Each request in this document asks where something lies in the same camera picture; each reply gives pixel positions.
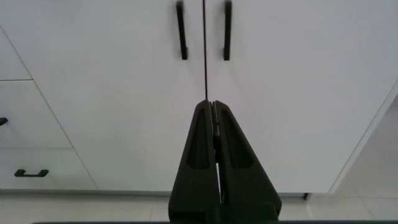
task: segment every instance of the tile floor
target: tile floor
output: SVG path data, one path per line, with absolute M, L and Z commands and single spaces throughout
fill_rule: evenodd
M 280 220 L 398 220 L 398 100 L 333 195 L 282 199 Z M 166 221 L 167 197 L 0 194 L 0 224 Z

